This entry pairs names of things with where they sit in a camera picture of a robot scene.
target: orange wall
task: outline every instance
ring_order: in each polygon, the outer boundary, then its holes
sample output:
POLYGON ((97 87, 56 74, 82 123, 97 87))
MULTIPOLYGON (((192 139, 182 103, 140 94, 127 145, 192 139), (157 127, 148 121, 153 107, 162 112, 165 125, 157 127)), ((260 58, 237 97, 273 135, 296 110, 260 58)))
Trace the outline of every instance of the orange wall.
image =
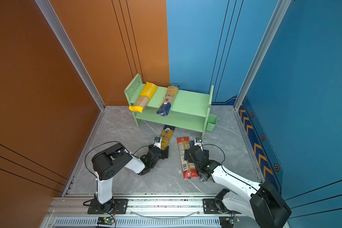
POLYGON ((127 105, 124 89, 169 84, 166 0, 50 0, 106 105, 127 105))
POLYGON ((99 112, 36 2, 0 1, 0 227, 41 224, 99 112))

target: green bin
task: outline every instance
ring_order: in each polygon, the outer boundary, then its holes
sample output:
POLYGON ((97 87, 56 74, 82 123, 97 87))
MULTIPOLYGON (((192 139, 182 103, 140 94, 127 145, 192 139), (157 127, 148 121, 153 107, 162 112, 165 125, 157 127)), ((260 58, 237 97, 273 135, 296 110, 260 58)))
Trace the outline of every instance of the green bin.
POLYGON ((213 114, 209 114, 208 122, 206 123, 206 131, 213 131, 214 127, 217 124, 218 116, 215 116, 213 114))

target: shelf top tier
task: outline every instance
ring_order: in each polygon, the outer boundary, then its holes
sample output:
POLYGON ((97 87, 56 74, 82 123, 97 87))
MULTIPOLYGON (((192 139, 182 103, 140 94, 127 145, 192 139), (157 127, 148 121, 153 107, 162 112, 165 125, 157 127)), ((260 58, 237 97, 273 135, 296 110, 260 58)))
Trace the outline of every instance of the shelf top tier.
MULTIPOLYGON (((137 74, 125 89, 125 93, 128 94, 129 102, 132 105, 136 102, 144 86, 145 84, 141 83, 140 75, 137 74)), ((166 92, 167 87, 159 86, 147 106, 159 108, 163 103, 166 92)), ((179 89, 173 101, 171 111, 206 117, 207 110, 211 105, 211 98, 212 95, 209 94, 195 93, 179 89)))

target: spaghetti package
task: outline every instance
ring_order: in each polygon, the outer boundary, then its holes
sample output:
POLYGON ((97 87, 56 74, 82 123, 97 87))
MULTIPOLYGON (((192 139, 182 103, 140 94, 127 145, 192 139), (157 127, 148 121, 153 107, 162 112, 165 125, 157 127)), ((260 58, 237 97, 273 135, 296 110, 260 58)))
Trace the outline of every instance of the spaghetti package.
POLYGON ((165 125, 161 134, 161 150, 165 150, 170 142, 175 127, 165 125))
POLYGON ((167 88, 166 96, 163 99, 163 103, 156 112, 159 116, 167 116, 170 112, 173 100, 176 97, 177 91, 179 90, 180 85, 169 84, 167 88))
POLYGON ((185 150, 188 150, 190 148, 189 138, 188 137, 178 138, 177 145, 179 148, 181 167, 182 167, 182 172, 184 175, 184 180, 198 177, 195 164, 189 163, 188 161, 184 160, 185 150))
POLYGON ((133 104, 133 106, 129 106, 129 110, 141 113, 143 111, 143 108, 147 106, 153 94, 155 94, 156 90, 157 86, 155 84, 147 82, 142 89, 141 94, 139 94, 136 102, 133 104))

